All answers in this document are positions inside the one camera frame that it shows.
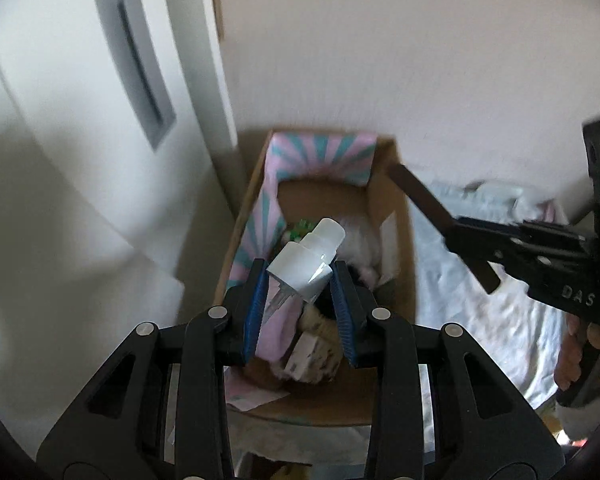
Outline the person's right hand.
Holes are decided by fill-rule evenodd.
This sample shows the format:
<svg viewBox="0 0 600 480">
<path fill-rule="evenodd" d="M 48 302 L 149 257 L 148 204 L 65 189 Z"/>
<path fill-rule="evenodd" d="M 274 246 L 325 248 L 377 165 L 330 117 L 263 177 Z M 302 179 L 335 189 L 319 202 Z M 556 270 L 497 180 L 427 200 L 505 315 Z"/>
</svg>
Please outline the person's right hand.
<svg viewBox="0 0 600 480">
<path fill-rule="evenodd" d="M 562 391 L 569 387 L 581 376 L 581 361 L 585 340 L 592 347 L 600 350 L 600 326 L 582 321 L 573 314 L 566 316 L 567 333 L 560 346 L 558 361 L 554 370 L 554 382 Z"/>
</svg>

